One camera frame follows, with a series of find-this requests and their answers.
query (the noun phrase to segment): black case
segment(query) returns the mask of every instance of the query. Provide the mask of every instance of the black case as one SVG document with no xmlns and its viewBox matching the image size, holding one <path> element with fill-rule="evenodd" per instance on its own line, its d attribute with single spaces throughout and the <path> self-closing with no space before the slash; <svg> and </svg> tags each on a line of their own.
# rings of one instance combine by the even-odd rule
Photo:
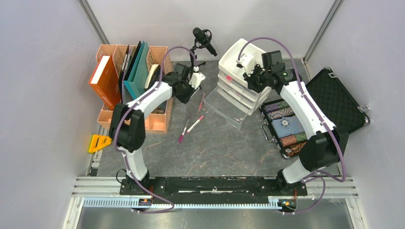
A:
<svg viewBox="0 0 405 229">
<path fill-rule="evenodd" d="M 355 101 L 352 95 L 347 91 L 341 81 L 334 75 L 329 67 L 323 68 L 309 83 L 306 85 L 309 94 L 317 103 L 322 112 L 337 126 L 344 126 L 349 130 L 349 134 L 366 126 L 370 123 L 369 117 L 359 109 L 359 104 Z M 271 124 L 271 120 L 266 115 L 265 106 L 278 103 L 282 99 L 264 103 L 260 106 L 260 112 L 264 116 L 265 124 L 267 125 L 273 141 L 277 143 L 281 155 L 288 159 L 285 154 L 283 144 L 276 135 L 276 132 Z"/>
</svg>

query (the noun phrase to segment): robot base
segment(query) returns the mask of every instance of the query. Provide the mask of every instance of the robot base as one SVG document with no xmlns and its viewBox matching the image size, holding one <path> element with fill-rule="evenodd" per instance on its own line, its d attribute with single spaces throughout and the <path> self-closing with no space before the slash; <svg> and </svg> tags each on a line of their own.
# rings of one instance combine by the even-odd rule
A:
<svg viewBox="0 0 405 229">
<path fill-rule="evenodd" d="M 142 185 L 174 204 L 265 204 L 269 196 L 306 196 L 305 184 L 281 187 L 275 177 L 149 177 Z M 122 180 L 120 195 L 148 195 L 131 178 Z M 154 198 L 153 203 L 165 204 Z"/>
</svg>

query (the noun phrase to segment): white wall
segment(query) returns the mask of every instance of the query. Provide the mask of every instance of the white wall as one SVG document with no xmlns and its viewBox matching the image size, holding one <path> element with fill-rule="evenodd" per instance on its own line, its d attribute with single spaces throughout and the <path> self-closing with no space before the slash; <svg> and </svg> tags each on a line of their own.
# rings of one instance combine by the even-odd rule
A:
<svg viewBox="0 0 405 229">
<path fill-rule="evenodd" d="M 213 33 L 218 56 L 198 50 L 201 60 L 220 59 L 240 38 L 279 39 L 294 57 L 305 55 L 333 0 L 89 0 L 112 44 L 191 48 L 194 27 Z M 282 49 L 270 41 L 257 41 L 263 50 Z M 172 60 L 189 60 L 186 51 L 171 52 Z"/>
<path fill-rule="evenodd" d="M 0 3 L 0 228 L 61 228 L 102 102 L 100 45 L 75 0 Z"/>
<path fill-rule="evenodd" d="M 345 1 L 309 60 L 329 66 L 371 124 L 350 135 L 345 159 L 371 229 L 403 228 L 405 1 Z"/>
</svg>

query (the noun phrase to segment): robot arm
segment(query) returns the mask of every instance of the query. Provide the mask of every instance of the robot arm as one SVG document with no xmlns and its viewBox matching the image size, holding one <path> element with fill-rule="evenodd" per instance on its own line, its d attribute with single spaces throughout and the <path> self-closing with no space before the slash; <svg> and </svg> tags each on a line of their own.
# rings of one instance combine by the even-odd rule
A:
<svg viewBox="0 0 405 229">
<path fill-rule="evenodd" d="M 297 81 L 297 77 L 300 76 L 296 76 L 293 69 L 286 70 L 280 51 L 263 53 L 262 61 L 263 68 L 250 54 L 243 54 L 237 61 L 237 66 L 245 70 L 244 78 L 248 88 L 257 93 L 267 86 L 275 90 L 293 109 L 308 139 L 298 155 L 298 160 L 279 171 L 277 175 L 279 183 L 285 187 L 299 182 L 317 169 L 339 162 L 336 147 L 324 124 L 331 129 L 343 153 L 349 134 L 344 128 L 337 128 L 326 117 L 308 93 L 305 84 Z M 304 98 L 299 83 L 312 104 Z M 323 122 L 320 121 L 315 110 L 323 117 Z"/>
<path fill-rule="evenodd" d="M 148 89 L 146 94 L 149 94 L 145 99 L 140 101 L 137 98 L 127 104 L 117 104 L 114 108 L 109 136 L 113 138 L 116 134 L 118 123 L 120 122 L 124 113 L 138 103 L 136 108 L 130 111 L 127 120 L 130 119 L 130 124 L 123 124 L 118 133 L 117 146 L 122 150 L 123 157 L 127 157 L 128 171 L 127 175 L 132 179 L 142 180 L 148 173 L 142 156 L 142 145 L 145 141 L 145 117 L 155 110 L 161 103 L 176 96 L 183 103 L 187 103 L 190 97 L 198 90 L 201 81 L 205 79 L 202 73 L 198 72 L 198 67 L 194 67 L 191 79 L 186 80 L 189 71 L 181 71 L 182 74 L 175 72 L 163 76 L 163 80 L 155 82 L 154 85 Z"/>
</svg>

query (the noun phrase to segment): marker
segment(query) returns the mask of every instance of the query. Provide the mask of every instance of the marker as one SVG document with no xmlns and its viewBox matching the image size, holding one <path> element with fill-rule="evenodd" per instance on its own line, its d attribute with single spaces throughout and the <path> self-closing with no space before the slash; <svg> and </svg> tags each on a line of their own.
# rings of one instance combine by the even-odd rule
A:
<svg viewBox="0 0 405 229">
<path fill-rule="evenodd" d="M 186 133 L 187 125 L 189 124 L 189 121 L 190 121 L 190 119 L 187 119 L 186 126 L 184 127 L 183 133 L 180 135 L 179 143 L 181 143 L 181 141 L 183 140 L 183 137 L 184 137 L 184 134 Z"/>
<path fill-rule="evenodd" d="M 205 97 L 205 93 L 203 93 L 203 96 L 202 96 L 202 99 L 201 99 L 201 103 L 200 103 L 200 106 L 198 107 L 197 112 L 200 112 L 201 108 L 203 107 L 204 97 Z"/>
<path fill-rule="evenodd" d="M 204 115 L 201 115 L 201 117 L 197 121 L 195 121 L 195 123 L 192 126 L 190 126 L 190 128 L 187 130 L 187 133 L 189 133 L 203 118 Z"/>
</svg>

